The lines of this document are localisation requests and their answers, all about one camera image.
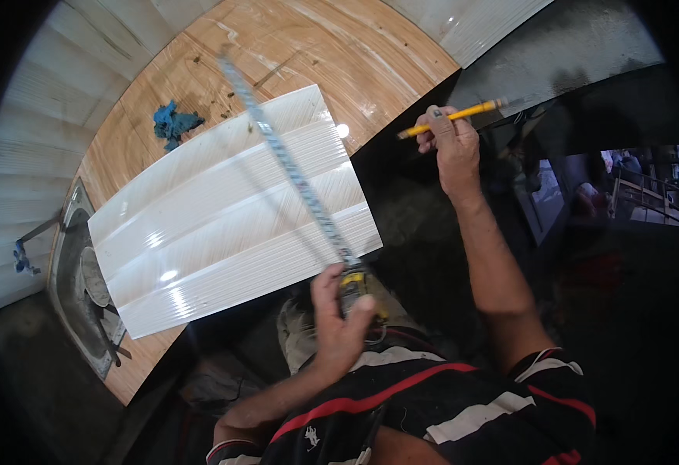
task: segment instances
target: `metal tool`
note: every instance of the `metal tool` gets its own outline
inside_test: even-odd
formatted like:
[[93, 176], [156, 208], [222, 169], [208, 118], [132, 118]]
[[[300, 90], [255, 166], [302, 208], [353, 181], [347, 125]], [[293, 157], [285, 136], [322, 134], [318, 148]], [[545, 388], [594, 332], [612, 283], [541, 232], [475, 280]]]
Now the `metal tool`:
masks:
[[311, 184], [309, 184], [303, 176], [300, 168], [298, 168], [293, 161], [292, 156], [285, 147], [285, 144], [283, 144], [280, 136], [272, 129], [272, 126], [264, 116], [264, 112], [251, 94], [249, 85], [241, 76], [241, 73], [236, 69], [236, 66], [225, 56], [225, 53], [221, 53], [218, 57], [218, 63], [223, 70], [223, 74], [225, 74], [225, 77], [233, 86], [233, 92], [238, 95], [251, 115], [251, 119], [259, 126], [260, 131], [267, 140], [267, 144], [270, 146], [280, 165], [288, 175], [288, 178], [308, 206], [308, 209], [318, 224], [318, 228], [321, 229], [321, 232], [324, 233], [324, 236], [327, 237], [337, 251], [337, 254], [342, 258], [342, 261], [344, 262], [344, 272], [342, 273], [340, 281], [339, 294], [342, 303], [342, 316], [346, 318], [350, 308], [352, 308], [357, 299], [360, 298], [360, 296], [367, 294], [367, 288], [365, 286], [365, 274], [367, 271], [363, 266], [363, 262], [360, 261], [360, 258], [353, 255], [352, 251], [347, 246], [347, 243], [344, 242], [344, 238], [342, 238], [337, 230], [334, 221], [332, 221], [332, 218], [324, 211], [324, 207], [318, 200], [316, 191], [313, 190]]

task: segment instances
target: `yellow pencil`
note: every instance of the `yellow pencil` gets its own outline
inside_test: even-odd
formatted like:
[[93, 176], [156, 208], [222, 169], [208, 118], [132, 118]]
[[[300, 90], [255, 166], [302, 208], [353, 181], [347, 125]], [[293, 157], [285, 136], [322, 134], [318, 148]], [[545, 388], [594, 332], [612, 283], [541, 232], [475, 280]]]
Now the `yellow pencil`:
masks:
[[[479, 105], [474, 105], [471, 108], [461, 110], [458, 113], [448, 115], [448, 119], [453, 121], [457, 120], [459, 117], [467, 117], [472, 115], [478, 115], [479, 113], [491, 112], [492, 110], [506, 107], [507, 105], [508, 101], [505, 98], [498, 98], [497, 100], [488, 100], [487, 102], [480, 103]], [[409, 137], [414, 137], [415, 135], [422, 134], [429, 130], [430, 126], [427, 124], [423, 124], [422, 126], [415, 126], [410, 127], [409, 129], [404, 129], [401, 133], [398, 133], [396, 137], [401, 141], [403, 139], [407, 139]]]

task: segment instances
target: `forearm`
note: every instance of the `forearm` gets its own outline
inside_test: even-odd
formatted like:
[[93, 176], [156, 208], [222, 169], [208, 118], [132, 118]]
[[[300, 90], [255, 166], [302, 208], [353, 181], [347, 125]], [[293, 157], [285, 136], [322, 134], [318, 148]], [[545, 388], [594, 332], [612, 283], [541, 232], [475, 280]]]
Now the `forearm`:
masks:
[[481, 193], [455, 202], [476, 308], [483, 314], [502, 370], [553, 347], [533, 293]]
[[214, 443], [248, 439], [264, 444], [288, 413], [336, 381], [312, 365], [305, 368], [229, 410], [215, 425]]

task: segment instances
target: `man's right hand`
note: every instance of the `man's right hand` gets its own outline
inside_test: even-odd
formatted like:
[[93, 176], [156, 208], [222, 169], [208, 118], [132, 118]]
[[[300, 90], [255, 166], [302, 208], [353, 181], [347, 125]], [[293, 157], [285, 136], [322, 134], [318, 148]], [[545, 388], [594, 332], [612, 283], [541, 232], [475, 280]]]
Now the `man's right hand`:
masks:
[[417, 136], [419, 151], [427, 153], [437, 148], [440, 183], [456, 207], [478, 200], [482, 195], [479, 135], [465, 119], [448, 119], [448, 115], [457, 111], [454, 107], [431, 105], [427, 113], [417, 118], [417, 126], [428, 124], [431, 129]]

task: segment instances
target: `person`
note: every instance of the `person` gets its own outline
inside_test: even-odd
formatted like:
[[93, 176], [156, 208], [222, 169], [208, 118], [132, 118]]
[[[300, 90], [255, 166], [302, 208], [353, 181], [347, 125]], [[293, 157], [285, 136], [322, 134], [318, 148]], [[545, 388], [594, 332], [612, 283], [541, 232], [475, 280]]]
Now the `person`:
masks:
[[[308, 324], [298, 319], [280, 337], [283, 351], [305, 353], [315, 341], [316, 353], [289, 356], [291, 377], [220, 418], [207, 463], [557, 464], [589, 451], [595, 411], [583, 371], [541, 325], [482, 195], [479, 136], [446, 117], [454, 112], [429, 107], [417, 124], [431, 132], [417, 140], [421, 153], [437, 149], [499, 373], [447, 361], [414, 324], [389, 321], [387, 331], [369, 332], [388, 295], [361, 297], [343, 319], [342, 265], [330, 265], [311, 284], [316, 327], [301, 338]], [[404, 320], [399, 311], [395, 318]]]

